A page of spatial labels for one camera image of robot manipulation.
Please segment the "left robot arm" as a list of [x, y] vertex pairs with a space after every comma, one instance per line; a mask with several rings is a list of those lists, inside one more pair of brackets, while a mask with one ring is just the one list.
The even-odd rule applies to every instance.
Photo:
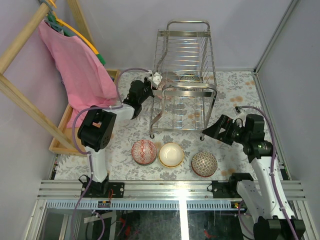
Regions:
[[129, 92], [119, 107], [101, 108], [91, 106], [78, 129], [77, 137], [87, 153], [89, 175], [82, 183], [81, 195], [84, 198], [122, 198], [120, 189], [123, 183], [109, 183], [108, 167], [105, 148], [111, 140], [116, 121], [133, 120], [142, 110], [142, 103], [153, 97], [152, 83], [147, 77], [134, 80]]

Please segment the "brown patterned bowl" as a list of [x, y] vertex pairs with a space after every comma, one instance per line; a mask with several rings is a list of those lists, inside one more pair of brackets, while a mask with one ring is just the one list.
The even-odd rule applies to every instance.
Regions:
[[196, 175], [207, 178], [216, 172], [218, 161], [212, 153], [201, 151], [193, 156], [191, 168]]

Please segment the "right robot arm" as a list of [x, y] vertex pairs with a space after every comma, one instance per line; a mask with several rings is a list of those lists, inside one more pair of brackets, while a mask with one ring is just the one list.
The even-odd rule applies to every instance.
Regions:
[[259, 189], [249, 173], [235, 172], [228, 181], [228, 192], [233, 197], [241, 197], [249, 210], [256, 240], [300, 240], [306, 226], [297, 219], [285, 196], [280, 178], [275, 168], [273, 144], [265, 140], [265, 120], [258, 114], [248, 114], [244, 126], [226, 115], [203, 134], [225, 144], [238, 143], [256, 175]]

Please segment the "blue patterned bowl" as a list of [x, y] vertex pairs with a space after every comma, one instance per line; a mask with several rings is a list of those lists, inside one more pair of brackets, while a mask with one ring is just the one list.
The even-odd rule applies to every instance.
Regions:
[[198, 75], [194, 73], [184, 73], [181, 75], [180, 81], [183, 83], [196, 83], [200, 82], [201, 79]]

